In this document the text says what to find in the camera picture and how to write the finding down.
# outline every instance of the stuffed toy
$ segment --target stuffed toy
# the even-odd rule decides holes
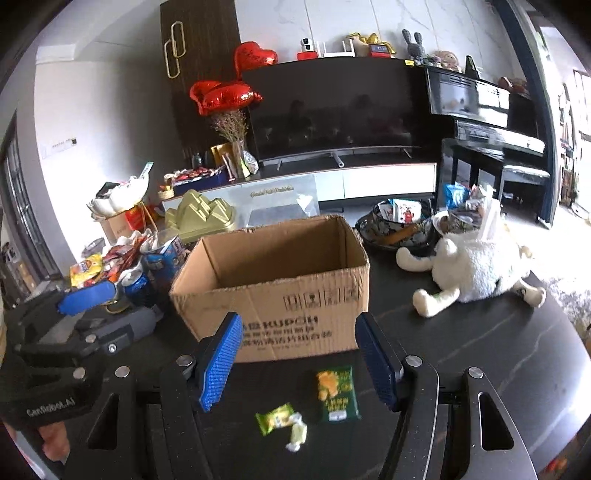
[[[455,301],[482,300],[509,290],[534,308],[544,304],[546,291],[522,280],[531,271],[530,249],[517,245],[506,231],[492,240],[480,239],[478,231],[448,233],[439,240],[435,253],[425,258],[413,256],[407,248],[400,248],[396,253],[400,268],[411,272],[431,271],[441,288],[435,295],[425,290],[413,294],[413,306],[423,317],[433,317]]]
[[[436,52],[435,55],[441,58],[441,68],[451,70],[453,72],[462,72],[460,60],[457,58],[454,52],[444,50]]]

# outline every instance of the gold handle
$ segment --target gold handle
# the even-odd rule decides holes
[[[176,77],[178,77],[179,75],[181,75],[181,67],[178,64],[178,58],[174,57],[174,61],[177,63],[177,74],[175,76],[172,76],[170,74],[170,66],[168,65],[168,52],[166,51],[166,46],[171,43],[173,44],[173,49],[174,49],[174,42],[169,38],[166,42],[164,42],[164,63],[166,65],[166,74],[168,75],[169,79],[175,79]]]
[[[174,26],[175,25],[180,25],[181,26],[181,40],[183,41],[183,52],[179,53],[177,50],[177,41],[174,38]],[[187,53],[187,47],[185,45],[184,42],[184,25],[183,22],[179,22],[176,21],[175,23],[173,23],[172,25],[170,25],[170,38],[173,41],[173,56],[175,59],[179,59],[180,57],[182,57],[183,55],[185,55]]]

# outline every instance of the snack bag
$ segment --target snack bag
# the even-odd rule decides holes
[[[453,185],[445,185],[443,190],[447,210],[454,210],[461,207],[470,198],[470,189],[458,182],[455,182]]]
[[[103,269],[103,256],[94,254],[82,262],[70,267],[70,284],[72,287],[82,288],[84,282],[97,276]]]
[[[323,370],[316,375],[324,421],[360,419],[353,385],[353,367]]]
[[[295,413],[291,404],[286,403],[281,407],[277,407],[275,410],[269,413],[261,414],[256,413],[256,421],[259,424],[261,433],[268,435],[275,429],[288,427],[293,425],[293,420],[290,418]]]

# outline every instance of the white drawer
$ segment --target white drawer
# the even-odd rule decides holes
[[[343,172],[325,171],[314,174],[316,181],[316,193],[319,202],[327,200],[342,200],[345,198],[345,188],[343,187]]]
[[[352,168],[343,172],[345,198],[404,195],[435,191],[434,163]]]

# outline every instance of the plush toy leg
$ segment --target plush toy leg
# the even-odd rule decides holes
[[[428,272],[433,269],[431,257],[415,257],[406,247],[396,252],[396,263],[407,272]]]
[[[429,318],[437,315],[454,303],[460,296],[459,288],[448,288],[435,295],[429,295],[424,290],[417,290],[413,294],[413,305],[419,315]]]
[[[530,306],[537,309],[541,307],[546,301],[546,290],[542,287],[532,287],[525,283],[522,279],[515,282],[515,285],[511,287],[511,290],[517,293],[522,299],[524,299]]]

